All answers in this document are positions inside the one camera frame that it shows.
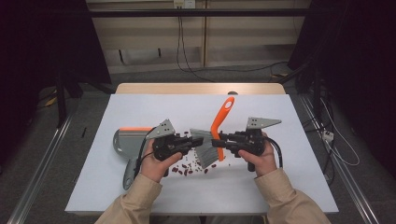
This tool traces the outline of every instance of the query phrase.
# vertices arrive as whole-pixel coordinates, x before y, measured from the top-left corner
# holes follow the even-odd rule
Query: orange handle
[[[233,96],[230,96],[222,105],[219,113],[216,115],[215,120],[213,121],[212,127],[210,128],[210,132],[214,139],[220,139],[219,137],[219,126],[227,117],[228,113],[230,112],[231,108],[233,107]],[[219,161],[224,160],[224,154],[222,147],[218,147],[218,154],[219,154]]]

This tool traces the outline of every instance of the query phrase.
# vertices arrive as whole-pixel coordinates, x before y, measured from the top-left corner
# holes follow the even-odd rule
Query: black controller
[[[187,136],[180,137],[179,133],[175,133],[155,138],[152,148],[155,159],[164,161],[178,152],[185,156],[193,147],[201,146],[203,142],[203,137],[192,139],[192,137]],[[169,169],[163,176],[168,176],[168,174]]]
[[[238,151],[241,149],[256,156],[260,156],[265,150],[261,129],[246,129],[245,132],[229,134],[220,132],[219,137],[220,140],[212,139],[212,146],[229,149],[236,158],[240,158]],[[251,162],[247,163],[247,169],[250,172],[256,170],[254,164]]]

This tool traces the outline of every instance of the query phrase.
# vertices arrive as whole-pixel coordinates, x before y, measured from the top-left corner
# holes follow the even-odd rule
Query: black curtain
[[[111,82],[92,19],[39,13],[52,9],[88,10],[85,0],[0,1],[1,163],[21,140],[38,93],[61,71],[66,86]]]
[[[356,133],[396,177],[396,14],[390,1],[344,4],[348,4],[347,11],[344,13],[340,7],[336,29],[321,53],[318,67]],[[305,19],[290,60],[292,68],[303,63],[314,50],[323,34],[318,27],[324,27],[324,22]]]

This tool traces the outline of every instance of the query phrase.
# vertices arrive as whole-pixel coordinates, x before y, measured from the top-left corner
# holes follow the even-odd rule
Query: metal rail
[[[315,128],[320,128],[320,125],[315,119],[315,115],[312,111],[313,106],[310,100],[306,96],[300,96],[300,99],[303,102],[306,113],[312,119],[312,123],[314,124]],[[331,146],[326,141],[324,141],[324,144],[326,146],[326,150],[330,152]],[[332,150],[334,150],[336,153],[339,153],[336,147],[334,147]],[[331,158],[334,167],[337,169],[338,174],[341,176],[341,179],[343,180],[344,185],[349,192],[350,197],[352,198],[357,209],[361,213],[361,217],[364,220],[364,223],[378,224],[379,221],[375,216],[372,206],[370,205],[363,191],[359,187],[358,183],[355,181],[355,178],[353,178],[352,173],[349,172],[349,169],[343,162],[338,160],[334,153],[332,153]]]
[[[308,15],[323,16],[336,13],[335,8],[252,8],[252,9],[94,9],[58,10],[39,9],[39,15],[63,17],[302,17]]]
[[[35,174],[23,192],[7,224],[21,224],[25,221],[78,106],[76,105],[73,107],[74,108],[72,108],[66,117],[64,124],[60,128],[56,129],[43,159],[41,159],[40,164],[35,170]]]

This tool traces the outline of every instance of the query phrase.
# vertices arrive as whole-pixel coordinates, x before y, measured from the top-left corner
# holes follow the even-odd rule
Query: beige sleeve
[[[162,185],[139,174],[128,193],[118,197],[95,223],[147,223]]]
[[[258,177],[255,181],[269,204],[269,223],[330,223],[311,198],[291,186],[282,168]]]

